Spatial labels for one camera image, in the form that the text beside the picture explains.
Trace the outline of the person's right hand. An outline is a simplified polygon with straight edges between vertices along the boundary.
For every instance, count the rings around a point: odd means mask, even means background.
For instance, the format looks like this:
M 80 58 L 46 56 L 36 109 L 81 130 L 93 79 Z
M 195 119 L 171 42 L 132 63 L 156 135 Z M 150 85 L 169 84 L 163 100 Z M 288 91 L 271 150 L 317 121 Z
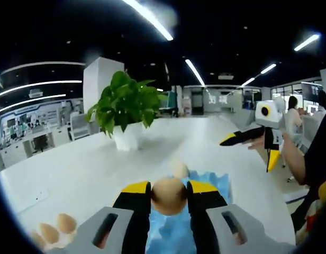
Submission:
M 249 150 L 256 150 L 256 149 L 259 149 L 259 148 L 264 148 L 264 145 L 265 145 L 264 139 L 255 139 L 255 140 L 251 141 L 248 149 Z

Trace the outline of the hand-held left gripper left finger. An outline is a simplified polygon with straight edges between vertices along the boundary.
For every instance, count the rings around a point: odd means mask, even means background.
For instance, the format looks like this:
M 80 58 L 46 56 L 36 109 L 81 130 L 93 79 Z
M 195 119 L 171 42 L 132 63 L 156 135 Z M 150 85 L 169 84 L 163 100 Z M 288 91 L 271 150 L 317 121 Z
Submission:
M 150 212 L 150 182 L 128 185 L 112 207 L 103 207 L 78 227 L 71 243 L 47 253 L 145 253 Z

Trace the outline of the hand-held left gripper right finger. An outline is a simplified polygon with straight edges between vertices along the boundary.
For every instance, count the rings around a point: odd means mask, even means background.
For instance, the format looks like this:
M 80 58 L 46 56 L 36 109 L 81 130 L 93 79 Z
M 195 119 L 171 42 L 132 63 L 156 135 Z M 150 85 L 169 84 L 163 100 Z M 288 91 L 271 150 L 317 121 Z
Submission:
M 227 204 L 218 189 L 189 180 L 186 187 L 197 253 L 292 253 L 295 246 L 267 236 L 263 224 L 237 205 Z

